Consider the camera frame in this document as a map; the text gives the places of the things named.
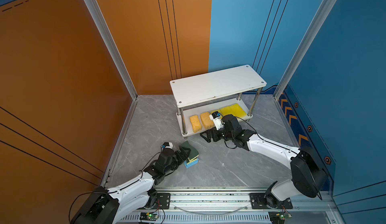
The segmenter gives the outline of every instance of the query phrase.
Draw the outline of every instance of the shelf bottom board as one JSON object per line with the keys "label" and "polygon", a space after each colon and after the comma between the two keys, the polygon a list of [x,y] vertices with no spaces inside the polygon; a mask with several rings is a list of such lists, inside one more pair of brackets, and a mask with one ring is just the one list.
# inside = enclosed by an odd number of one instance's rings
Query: shelf bottom board
{"label": "shelf bottom board", "polygon": [[[199,133],[202,133],[202,132],[206,131],[206,129],[202,128],[201,131],[198,131],[198,132],[194,133],[193,132],[193,127],[192,127],[192,125],[190,123],[190,116],[198,115],[198,120],[200,121],[201,126],[203,126],[202,122],[201,122],[201,119],[200,119],[200,114],[205,113],[205,112],[210,112],[212,110],[220,109],[222,107],[230,106],[230,105],[233,105],[233,104],[236,104],[236,103],[244,110],[244,112],[246,112],[246,113],[249,112],[249,109],[247,108],[247,106],[245,105],[243,100],[241,99],[240,101],[238,101],[236,98],[224,100],[224,101],[221,101],[221,102],[215,102],[215,103],[204,105],[204,106],[200,106],[200,107],[195,107],[195,108],[188,109],[188,110],[184,110],[184,119],[185,119],[185,125],[186,125],[186,130],[187,130],[187,134],[186,135],[183,135],[183,133],[182,133],[182,118],[181,118],[181,115],[177,115],[177,113],[176,113],[178,124],[180,125],[181,135],[183,137],[187,137],[187,136],[199,134]],[[252,117],[253,117],[253,115],[252,116],[246,115],[242,119],[248,120],[248,119],[251,119]]]}

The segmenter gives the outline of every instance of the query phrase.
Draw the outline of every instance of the orange chevron arrow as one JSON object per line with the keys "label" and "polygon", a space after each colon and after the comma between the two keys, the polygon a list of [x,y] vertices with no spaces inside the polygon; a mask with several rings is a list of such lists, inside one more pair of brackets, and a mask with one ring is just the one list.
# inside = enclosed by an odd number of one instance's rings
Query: orange chevron arrow
{"label": "orange chevron arrow", "polygon": [[282,99],[281,100],[281,108],[283,108],[283,102],[288,102],[288,100],[287,99]]}
{"label": "orange chevron arrow", "polygon": [[285,112],[284,112],[284,115],[287,117],[287,110],[292,110],[292,108],[290,108],[290,107],[285,107]]}
{"label": "orange chevron arrow", "polygon": [[299,145],[301,146],[302,144],[300,143],[300,141],[304,139],[304,140],[307,140],[308,141],[308,138],[304,135],[299,135]]}
{"label": "orange chevron arrow", "polygon": [[289,120],[288,120],[288,122],[289,122],[289,124],[291,125],[291,119],[298,119],[296,116],[293,116],[293,115],[289,115]]}

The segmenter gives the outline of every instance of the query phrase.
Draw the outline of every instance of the hexagon emblem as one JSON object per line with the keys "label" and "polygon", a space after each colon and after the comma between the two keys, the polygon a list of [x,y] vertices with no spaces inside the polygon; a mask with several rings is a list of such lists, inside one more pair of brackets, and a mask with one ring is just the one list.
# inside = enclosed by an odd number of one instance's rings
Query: hexagon emblem
{"label": "hexagon emblem", "polygon": [[330,159],[330,157],[325,156],[325,157],[324,157],[324,162],[325,162],[326,164],[330,165],[330,164],[331,164],[331,159]]}

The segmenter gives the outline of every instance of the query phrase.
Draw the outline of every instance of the dark blue wall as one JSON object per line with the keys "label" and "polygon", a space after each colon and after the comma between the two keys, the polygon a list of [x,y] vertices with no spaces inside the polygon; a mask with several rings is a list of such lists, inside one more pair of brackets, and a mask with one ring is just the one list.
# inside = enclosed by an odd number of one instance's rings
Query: dark blue wall
{"label": "dark blue wall", "polygon": [[267,82],[264,90],[277,84],[321,1],[212,0],[209,72],[249,64]]}
{"label": "dark blue wall", "polygon": [[386,0],[337,0],[290,81],[335,162],[334,199],[350,224],[386,213],[376,209],[386,207],[385,26]]}

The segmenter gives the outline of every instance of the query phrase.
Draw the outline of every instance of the white shelf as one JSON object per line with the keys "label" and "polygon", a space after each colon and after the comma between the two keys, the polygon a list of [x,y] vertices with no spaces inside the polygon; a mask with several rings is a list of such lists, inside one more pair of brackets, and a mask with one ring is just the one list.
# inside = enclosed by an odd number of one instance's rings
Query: white shelf
{"label": "white shelf", "polygon": [[[201,107],[195,107],[195,108],[192,108],[192,109],[184,110],[183,112],[184,112],[185,125],[186,125],[186,131],[187,131],[186,135],[182,134],[182,118],[181,118],[181,116],[178,116],[177,113],[176,113],[178,124],[180,125],[180,130],[181,130],[182,136],[187,137],[187,136],[190,136],[190,135],[195,135],[195,134],[204,132],[206,130],[206,129],[204,129],[204,126],[202,125],[200,114],[205,113],[205,112],[210,112],[212,110],[220,109],[222,107],[226,107],[226,106],[229,106],[229,105],[233,105],[235,103],[237,103],[244,110],[245,113],[249,112],[249,109],[247,108],[245,103],[242,100],[238,101],[236,98],[224,100],[224,101],[221,101],[221,102],[215,102],[215,103],[204,105],[204,106],[201,106]],[[202,130],[198,131],[196,133],[193,132],[193,127],[192,127],[192,124],[190,123],[190,117],[193,116],[193,115],[198,115],[198,119],[199,119],[200,124],[202,126]],[[246,115],[245,117],[243,117],[243,119],[244,120],[248,120],[248,119],[250,119],[252,117],[253,116]]]}
{"label": "white shelf", "polygon": [[249,65],[170,81],[177,107],[186,107],[266,85],[263,78]]}

